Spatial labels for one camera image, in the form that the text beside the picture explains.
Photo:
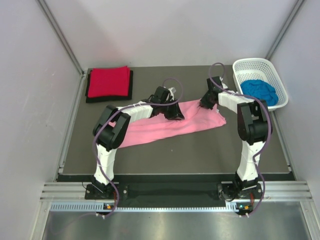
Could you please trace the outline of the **pink t shirt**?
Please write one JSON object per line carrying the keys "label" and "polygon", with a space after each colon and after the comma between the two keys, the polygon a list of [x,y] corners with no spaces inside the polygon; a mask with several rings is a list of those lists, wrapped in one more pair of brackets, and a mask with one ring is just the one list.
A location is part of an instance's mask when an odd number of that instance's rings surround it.
{"label": "pink t shirt", "polygon": [[129,125],[123,137],[115,142],[114,149],[151,143],[178,135],[185,135],[226,124],[225,118],[217,107],[206,109],[200,107],[199,100],[180,102],[178,104],[184,119],[169,120],[163,114],[151,116],[153,108],[143,101],[118,109],[130,116]]}

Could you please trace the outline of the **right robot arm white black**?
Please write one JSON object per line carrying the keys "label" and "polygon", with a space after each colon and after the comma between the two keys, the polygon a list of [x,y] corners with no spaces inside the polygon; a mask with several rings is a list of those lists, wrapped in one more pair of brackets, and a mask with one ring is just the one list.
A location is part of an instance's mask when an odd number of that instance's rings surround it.
{"label": "right robot arm white black", "polygon": [[265,101],[256,101],[223,88],[218,76],[208,78],[208,90],[200,100],[200,107],[212,110],[216,106],[229,109],[237,115],[237,132],[242,140],[241,159],[230,190],[221,195],[245,198],[259,188],[260,155],[272,133],[270,116]]}

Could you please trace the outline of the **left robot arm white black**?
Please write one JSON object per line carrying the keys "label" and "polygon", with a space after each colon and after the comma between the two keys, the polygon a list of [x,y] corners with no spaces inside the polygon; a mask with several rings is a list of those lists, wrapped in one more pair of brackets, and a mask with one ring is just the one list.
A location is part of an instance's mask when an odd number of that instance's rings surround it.
{"label": "left robot arm white black", "polygon": [[180,121],[185,118],[179,100],[174,97],[175,92],[174,87],[159,86],[147,99],[123,107],[108,105],[104,109],[92,131],[96,156],[96,170],[91,181],[94,193],[106,199],[115,191],[112,185],[115,156],[130,124],[159,114],[167,120]]}

